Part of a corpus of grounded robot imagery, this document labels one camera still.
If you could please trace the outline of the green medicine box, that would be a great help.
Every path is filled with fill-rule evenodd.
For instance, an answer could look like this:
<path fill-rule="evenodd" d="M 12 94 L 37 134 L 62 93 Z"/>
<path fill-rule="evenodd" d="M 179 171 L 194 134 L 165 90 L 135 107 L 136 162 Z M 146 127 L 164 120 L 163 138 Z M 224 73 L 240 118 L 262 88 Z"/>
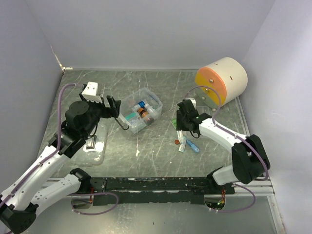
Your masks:
<path fill-rule="evenodd" d="M 177 123 L 176 123 L 176 119 L 175 118 L 171 119 L 171 124 L 176 129 Z"/>

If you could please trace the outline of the clear plastic divider tray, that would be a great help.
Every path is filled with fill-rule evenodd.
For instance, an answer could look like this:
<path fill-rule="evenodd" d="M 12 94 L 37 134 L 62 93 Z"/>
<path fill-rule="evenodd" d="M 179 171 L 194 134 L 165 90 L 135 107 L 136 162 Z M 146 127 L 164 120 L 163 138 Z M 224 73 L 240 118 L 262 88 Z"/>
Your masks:
<path fill-rule="evenodd" d="M 213 117 L 212 109 L 206 105 L 196 106 L 196 110 L 198 112 L 198 116 L 196 117 L 196 119 L 204 120 Z"/>

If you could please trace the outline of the white tube packet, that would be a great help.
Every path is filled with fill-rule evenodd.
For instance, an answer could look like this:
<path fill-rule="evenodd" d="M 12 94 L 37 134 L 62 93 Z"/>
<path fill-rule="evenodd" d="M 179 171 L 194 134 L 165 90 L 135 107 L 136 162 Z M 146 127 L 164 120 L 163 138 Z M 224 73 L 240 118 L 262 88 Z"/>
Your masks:
<path fill-rule="evenodd" d="M 186 141 L 187 141 L 187 138 L 185 137 L 184 133 L 182 130 L 180 131 L 177 131 L 177 138 L 178 138 L 178 141 L 179 141 L 179 152 L 183 153 L 185 151 L 185 146 L 186 146 Z"/>

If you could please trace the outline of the teal-header plastic sachet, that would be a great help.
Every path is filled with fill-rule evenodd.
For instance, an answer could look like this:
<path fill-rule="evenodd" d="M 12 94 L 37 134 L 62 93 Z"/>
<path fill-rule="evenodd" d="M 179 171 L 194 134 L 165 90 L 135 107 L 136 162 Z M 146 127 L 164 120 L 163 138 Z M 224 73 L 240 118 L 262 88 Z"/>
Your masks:
<path fill-rule="evenodd" d="M 125 119 L 128 121 L 129 126 L 136 126 L 140 121 L 140 116 L 138 112 L 132 112 L 131 114 L 127 115 Z"/>

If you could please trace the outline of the small blue-label vial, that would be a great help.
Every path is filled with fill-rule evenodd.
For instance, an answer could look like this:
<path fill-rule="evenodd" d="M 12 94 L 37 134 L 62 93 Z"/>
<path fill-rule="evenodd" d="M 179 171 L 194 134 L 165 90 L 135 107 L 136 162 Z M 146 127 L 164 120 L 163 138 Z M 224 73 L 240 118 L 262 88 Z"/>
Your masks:
<path fill-rule="evenodd" d="M 145 108 L 145 102 L 141 101 L 138 104 L 136 104 L 134 107 L 131 108 L 132 112 L 138 112 L 140 109 Z"/>

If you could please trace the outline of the clear plastic storage box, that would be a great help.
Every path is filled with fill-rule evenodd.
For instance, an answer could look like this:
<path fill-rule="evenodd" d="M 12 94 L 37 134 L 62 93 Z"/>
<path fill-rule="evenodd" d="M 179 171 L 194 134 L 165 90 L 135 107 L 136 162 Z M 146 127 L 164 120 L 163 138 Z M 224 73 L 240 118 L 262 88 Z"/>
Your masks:
<path fill-rule="evenodd" d="M 128 121 L 125 119 L 127 115 L 132 113 L 131 108 L 141 101 L 144 101 L 145 104 L 146 103 L 150 104 L 155 109 L 156 116 L 151 116 L 153 117 L 154 122 L 161 116 L 163 103 L 161 102 L 159 97 L 155 93 L 150 91 L 148 88 L 141 88 L 138 91 L 134 92 L 133 94 L 125 97 L 124 99 L 121 100 L 119 119 L 122 121 L 123 124 L 128 126 L 128 130 L 132 134 L 137 134 L 139 131 L 149 126 L 146 125 L 146 123 L 143 121 L 140 115 L 139 115 L 140 121 L 136 126 L 129 126 Z"/>

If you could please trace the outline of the white medicine bottle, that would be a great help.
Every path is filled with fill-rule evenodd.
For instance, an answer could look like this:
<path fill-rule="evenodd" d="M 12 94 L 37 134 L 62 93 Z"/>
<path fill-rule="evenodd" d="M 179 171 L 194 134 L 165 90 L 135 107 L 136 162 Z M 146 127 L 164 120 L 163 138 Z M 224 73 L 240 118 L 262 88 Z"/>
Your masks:
<path fill-rule="evenodd" d="M 156 116 L 156 111 L 150 104 L 146 103 L 144 107 L 151 116 Z"/>

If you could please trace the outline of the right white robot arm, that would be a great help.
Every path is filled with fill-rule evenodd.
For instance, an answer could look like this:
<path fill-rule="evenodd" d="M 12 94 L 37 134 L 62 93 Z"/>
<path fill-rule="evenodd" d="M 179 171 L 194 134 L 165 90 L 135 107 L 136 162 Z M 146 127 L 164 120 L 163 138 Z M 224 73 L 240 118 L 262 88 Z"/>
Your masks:
<path fill-rule="evenodd" d="M 218 123 L 213 116 L 199 114 L 191 100 L 177 104 L 176 129 L 189 132 L 195 138 L 212 139 L 231 153 L 232 164 L 214 170 L 212 179 L 207 181 L 207 189 L 212 194 L 219 193 L 225 184 L 241 182 L 249 184 L 261 175 L 268 178 L 270 162 L 261 139 L 253 134 L 239 134 Z"/>

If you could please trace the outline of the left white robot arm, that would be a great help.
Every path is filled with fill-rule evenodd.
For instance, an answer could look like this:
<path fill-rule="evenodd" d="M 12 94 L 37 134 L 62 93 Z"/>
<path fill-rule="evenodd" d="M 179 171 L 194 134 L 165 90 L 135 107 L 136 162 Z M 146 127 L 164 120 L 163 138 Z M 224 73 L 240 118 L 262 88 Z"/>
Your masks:
<path fill-rule="evenodd" d="M 83 147 L 101 118 L 117 118 L 121 101 L 107 96 L 89 100 L 82 97 L 65 112 L 65 121 L 58 127 L 42 154 L 30 168 L 0 195 L 0 219 L 12 233 L 27 230 L 36 217 L 52 204 L 70 194 L 84 195 L 91 191 L 91 177 L 75 168 L 61 181 L 42 189 L 50 176 Z"/>

